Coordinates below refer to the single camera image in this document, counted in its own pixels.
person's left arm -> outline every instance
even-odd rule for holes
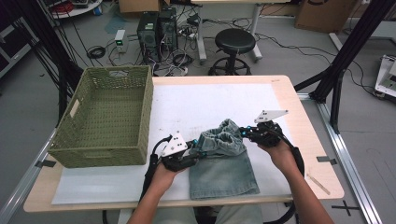
[[[160,163],[155,171],[152,182],[148,187],[143,199],[134,210],[134,213],[129,218],[127,224],[145,224],[151,223],[157,210],[158,202],[165,192],[171,187],[175,176],[179,172],[175,173],[167,170],[162,163]]]

white bracket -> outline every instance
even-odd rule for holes
[[[181,136],[180,132],[177,131],[172,135],[172,139],[169,141],[168,145],[163,149],[163,153],[161,156],[170,156],[179,151],[183,151],[187,149],[187,144]]]
[[[254,122],[261,123],[272,119],[282,117],[289,113],[289,110],[263,110],[260,115],[254,119]]]

basket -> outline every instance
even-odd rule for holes
[[[85,69],[49,154],[66,168],[145,164],[152,93],[149,66]]]

person's right arm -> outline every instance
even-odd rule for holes
[[[258,145],[258,147],[268,152],[274,165],[286,177],[301,222],[304,224],[333,223],[329,214],[298,170],[290,147],[283,141],[280,141],[276,147],[265,148],[261,145]]]

jeans leg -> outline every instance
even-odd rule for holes
[[[158,208],[154,224],[197,224],[192,207]]]
[[[262,224],[262,209],[259,204],[223,206],[216,224]]]

